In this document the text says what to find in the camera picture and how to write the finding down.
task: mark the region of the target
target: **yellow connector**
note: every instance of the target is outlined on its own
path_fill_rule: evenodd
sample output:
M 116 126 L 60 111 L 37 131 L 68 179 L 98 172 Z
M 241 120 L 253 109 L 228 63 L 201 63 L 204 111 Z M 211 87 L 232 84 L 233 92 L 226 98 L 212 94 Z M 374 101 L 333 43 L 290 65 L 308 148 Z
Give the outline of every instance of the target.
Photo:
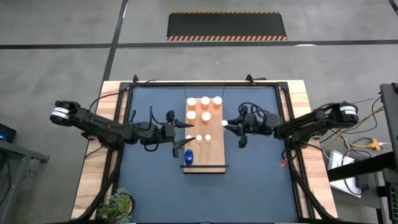
M 379 145 L 379 141 L 377 139 L 372 139 L 372 142 L 369 144 L 369 148 L 380 151 L 381 146 Z

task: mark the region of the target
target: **wooden table frame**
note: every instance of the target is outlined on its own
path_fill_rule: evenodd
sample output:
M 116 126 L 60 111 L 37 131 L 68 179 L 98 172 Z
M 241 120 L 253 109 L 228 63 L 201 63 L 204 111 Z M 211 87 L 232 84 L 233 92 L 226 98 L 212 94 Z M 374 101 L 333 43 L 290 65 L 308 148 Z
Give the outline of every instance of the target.
M 120 89 L 124 88 L 121 86 L 121 83 L 125 82 L 104 82 L 100 96 L 117 93 Z M 147 83 L 145 81 L 140 82 L 136 80 L 136 83 L 140 86 L 179 84 L 183 86 L 184 83 L 195 83 L 202 86 L 207 86 L 209 84 L 222 86 L 223 83 L 231 83 L 232 85 L 236 84 L 236 86 L 250 86 L 249 81 L 154 81 Z M 279 88 L 279 91 L 276 91 L 276 93 L 277 97 L 279 97 L 279 107 L 280 109 L 282 109 L 283 117 L 286 121 L 288 121 L 293 116 L 299 117 L 311 112 L 307 92 L 305 91 L 305 85 L 302 80 L 259 80 L 255 81 L 255 83 L 258 85 L 269 85 L 271 83 L 277 83 L 279 87 L 282 87 Z M 108 119 L 117 120 L 120 123 L 125 122 L 126 119 L 124 117 L 124 114 L 126 111 L 129 111 L 129 104 L 127 104 L 127 102 L 130 102 L 130 100 L 128 96 L 129 94 L 119 94 L 100 99 L 98 102 L 98 109 L 96 113 Z M 319 145 L 318 141 L 316 140 L 312 139 L 310 142 L 314 145 Z M 94 151 L 95 149 L 99 148 L 99 146 L 100 144 L 97 140 L 90 141 L 86 153 L 88 154 Z M 100 149 L 98 152 L 92 154 L 90 157 L 85 159 L 71 218 L 79 217 L 95 198 L 96 194 L 100 191 L 101 184 L 105 180 L 104 177 L 109 175 L 109 173 L 114 169 L 117 154 L 117 151 Z M 304 176 L 303 179 L 307 181 L 311 191 L 314 193 L 319 202 L 331 215 L 337 217 L 335 203 L 331 194 L 326 168 L 323 163 L 322 152 L 318 149 L 307 147 L 306 149 L 302 150 L 302 153 L 300 152 L 298 154 L 298 156 L 294 160 L 294 164 L 296 166 L 296 169 L 301 173 L 301 175 L 307 176 L 307 178 L 305 178 Z M 115 189 L 115 187 L 109 188 L 106 193 L 106 198 L 111 195 L 111 189 Z M 296 183 L 293 184 L 293 189 L 294 191 L 296 191 L 294 192 L 294 194 L 298 197 L 298 199 L 295 200 L 298 217 L 320 218 L 319 215 L 314 212 L 310 206 L 308 206 L 308 200 L 304 196 L 301 188 Z

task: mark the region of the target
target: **wooden board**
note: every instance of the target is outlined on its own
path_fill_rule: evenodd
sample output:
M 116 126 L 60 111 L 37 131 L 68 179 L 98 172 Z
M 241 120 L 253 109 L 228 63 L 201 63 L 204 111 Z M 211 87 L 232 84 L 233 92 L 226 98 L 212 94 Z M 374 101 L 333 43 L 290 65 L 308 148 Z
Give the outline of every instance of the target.
M 193 151 L 193 164 L 192 165 L 225 165 L 225 153 L 224 153 L 224 127 L 221 125 L 223 120 L 223 105 L 218 108 L 218 110 L 213 107 L 213 99 L 210 98 L 209 108 L 204 110 L 200 104 L 200 98 L 196 98 L 197 105 L 194 112 L 196 112 L 197 117 L 195 119 L 195 127 L 185 128 L 185 136 L 191 135 L 195 137 L 200 134 L 202 136 L 201 143 L 193 140 L 188 142 L 184 146 L 184 152 L 187 149 Z M 209 112 L 211 114 L 211 119 L 208 124 L 203 124 L 201 121 L 201 115 L 204 112 Z M 211 140 L 206 143 L 205 135 L 209 134 Z M 225 168 L 184 168 L 184 172 L 225 172 Z
M 116 93 L 119 90 L 119 86 L 121 82 L 131 82 L 131 81 L 108 81 L 104 82 L 103 88 L 101 90 L 101 96 Z M 222 83 L 225 82 L 223 80 L 195 80 L 195 81 L 154 81 L 156 83 Z M 289 93 L 290 100 L 292 102 L 294 116 L 297 118 L 299 116 L 303 116 L 309 112 L 311 112 L 310 103 L 308 101 L 307 91 L 305 89 L 305 84 L 303 80 L 256 80 L 258 83 L 275 83 L 275 82 L 287 82 L 289 84 Z M 107 98 L 103 98 L 98 103 L 97 114 L 104 116 L 109 119 L 113 119 L 115 107 L 116 107 L 117 96 L 110 96 Z M 284 111 L 287 111 L 287 103 L 286 99 L 282 97 L 282 107 Z M 123 98 L 122 109 L 121 109 L 121 118 L 123 118 L 124 107 L 126 105 L 126 100 Z M 319 146 L 319 142 L 316 140 L 311 140 L 312 144 Z M 90 142 L 88 145 L 88 150 L 86 153 L 89 153 L 98 148 L 97 142 Z M 322 204 L 322 206 L 334 217 L 337 218 L 337 211 L 335 207 L 335 202 L 333 200 L 333 195 L 331 194 L 331 188 L 329 185 L 328 175 L 326 173 L 326 167 L 323 163 L 322 152 L 318 149 L 314 149 L 312 147 L 307 147 L 302 150 L 303 159 L 305 164 L 305 170 L 307 171 L 307 178 L 309 182 L 309 186 L 311 191 L 314 193 L 316 198 Z M 114 152 L 113 158 L 116 158 L 117 151 Z M 95 195 L 100 190 L 101 179 L 104 171 L 106 159 L 106 150 L 99 150 L 96 154 L 91 155 L 89 158 L 85 159 L 81 177 L 78 185 L 78 190 L 76 192 L 75 203 L 73 205 L 73 210 L 71 214 L 71 218 L 79 217 L 86 208 L 90 205 L 90 203 L 95 198 Z M 308 210 L 305 201 L 305 196 L 302 191 L 299 192 L 300 202 L 302 204 L 302 210 L 304 217 L 308 217 Z

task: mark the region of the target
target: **peg board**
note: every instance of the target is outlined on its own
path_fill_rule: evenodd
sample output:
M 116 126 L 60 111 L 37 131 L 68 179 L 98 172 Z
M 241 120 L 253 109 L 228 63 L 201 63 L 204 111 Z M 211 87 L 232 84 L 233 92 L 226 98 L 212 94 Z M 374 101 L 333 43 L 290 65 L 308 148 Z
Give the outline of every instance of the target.
M 210 98 L 209 108 L 204 110 L 200 103 L 201 98 L 196 98 L 197 105 L 194 110 L 197 116 L 195 118 L 195 127 L 185 128 L 185 136 L 191 135 L 195 137 L 200 134 L 202 136 L 201 143 L 197 140 L 193 140 L 184 145 L 184 152 L 187 149 L 193 151 L 193 164 L 194 166 L 202 165 L 225 165 L 225 154 L 224 154 L 224 127 L 221 125 L 223 120 L 223 105 L 217 110 L 213 107 L 213 98 Z M 189 106 L 186 104 L 186 111 L 189 111 Z M 203 124 L 201 115 L 204 112 L 211 114 L 211 119 L 208 124 Z M 211 135 L 211 140 L 206 143 L 205 136 Z M 195 167 L 195 168 L 183 168 L 184 173 L 221 173 L 226 172 L 226 168 L 209 168 L 209 167 Z

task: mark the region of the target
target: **table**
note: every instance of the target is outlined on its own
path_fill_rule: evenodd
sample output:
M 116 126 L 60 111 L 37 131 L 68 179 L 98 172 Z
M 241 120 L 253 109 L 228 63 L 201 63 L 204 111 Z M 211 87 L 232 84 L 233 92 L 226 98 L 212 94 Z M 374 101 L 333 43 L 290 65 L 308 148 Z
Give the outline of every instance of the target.
M 263 83 L 263 82 L 276 82 L 276 81 L 261 80 L 261 81 L 256 81 L 256 83 L 257 82 Z M 305 85 L 302 80 L 289 80 L 289 81 L 278 81 L 278 82 L 287 82 L 289 85 L 290 100 L 292 102 L 292 107 L 295 117 L 310 112 L 311 109 L 308 102 L 307 93 L 305 91 Z M 119 90 L 119 86 L 120 82 L 104 82 L 103 88 L 101 90 L 101 96 L 110 93 L 116 93 Z M 122 122 L 124 118 L 126 98 L 127 96 L 124 96 L 122 100 L 119 122 Z M 284 96 L 282 96 L 282 94 L 281 98 L 282 98 L 282 106 L 283 108 L 286 108 L 287 103 L 286 101 L 283 100 L 285 98 Z M 109 119 L 113 119 L 116 107 L 116 100 L 117 96 L 109 96 L 107 98 L 101 99 L 98 103 L 97 114 L 107 117 Z M 311 143 L 318 144 L 315 140 L 311 140 Z M 91 141 L 88 145 L 86 153 L 94 151 L 95 149 L 99 148 L 99 146 L 100 145 L 98 142 Z M 313 149 L 311 147 L 308 147 L 302 152 L 303 152 L 303 160 L 305 164 L 305 170 L 307 173 L 308 183 L 312 192 L 315 194 L 320 203 L 326 208 L 326 210 L 333 216 L 337 217 L 333 196 L 331 194 L 331 189 L 326 174 L 326 169 L 323 164 L 322 153 L 318 149 Z M 106 149 L 99 150 L 98 152 L 91 155 L 85 160 L 82 168 L 80 183 L 76 193 L 75 204 L 73 206 L 73 211 L 71 215 L 72 218 L 76 218 L 80 214 L 82 214 L 86 209 L 86 207 L 91 203 L 95 195 L 98 193 L 103 178 L 105 160 L 106 160 Z M 299 189 L 299 195 L 300 195 L 300 203 L 302 205 L 302 210 L 303 210 L 303 216 L 309 217 L 306 199 L 300 189 Z

